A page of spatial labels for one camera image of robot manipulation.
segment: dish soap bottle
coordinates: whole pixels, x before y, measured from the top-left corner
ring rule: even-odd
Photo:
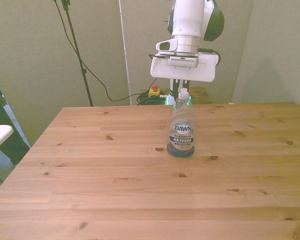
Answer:
[[[181,88],[167,121],[167,151],[174,157],[192,156],[196,146],[197,119],[186,88]]]

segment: blue liquid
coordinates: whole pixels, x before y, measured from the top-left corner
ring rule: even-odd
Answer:
[[[171,143],[166,146],[168,153],[174,157],[187,158],[194,154],[195,146],[193,146],[190,150],[182,151],[176,149]]]

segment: wall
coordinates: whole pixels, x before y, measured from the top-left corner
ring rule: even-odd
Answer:
[[[300,1],[255,1],[233,101],[300,105]]]
[[[157,53],[156,43],[171,39],[165,21],[172,1],[120,0],[120,4],[129,88],[131,93],[139,93],[154,80],[148,54]],[[222,60],[213,82],[192,81],[190,87],[204,86],[214,103],[227,103],[232,100],[254,0],[217,0],[217,4],[225,17],[223,34],[214,42],[202,41],[201,47],[220,52]],[[160,88],[169,87],[168,79],[158,83]]]
[[[71,0],[69,9],[82,59],[113,99],[128,96],[119,1]],[[129,104],[110,102],[102,85],[87,78],[95,106]],[[53,1],[0,0],[0,88],[30,144],[63,107],[89,106],[77,55]]]

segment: metal pole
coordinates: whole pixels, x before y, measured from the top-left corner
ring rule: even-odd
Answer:
[[[78,48],[76,37],[75,37],[75,32],[74,32],[74,29],[72,27],[70,15],[69,15],[69,7],[68,7],[68,5],[70,5],[70,1],[69,0],[61,0],[61,1],[62,1],[63,9],[65,10],[65,13],[66,13],[66,17],[68,18],[68,22],[69,22],[70,30],[71,30],[71,33],[72,33],[72,38],[73,38],[73,42],[74,42],[76,54],[77,54],[78,59],[79,59],[79,63],[80,63],[80,67],[81,67],[81,73],[82,73],[82,76],[83,76],[83,80],[84,80],[84,84],[85,84],[85,89],[86,89],[86,92],[88,94],[90,106],[93,107],[94,105],[92,103],[92,99],[91,99],[91,95],[90,95],[90,90],[89,90],[89,86],[88,86],[88,82],[87,82],[87,77],[86,77],[87,70],[84,68],[84,66],[82,64],[82,60],[81,60],[80,53],[79,53],[79,48]]]

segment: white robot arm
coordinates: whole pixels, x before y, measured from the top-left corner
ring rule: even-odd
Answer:
[[[200,52],[201,38],[213,41],[224,29],[215,0],[174,0],[168,30],[172,39],[156,44],[151,75],[174,80],[212,82],[219,57]]]

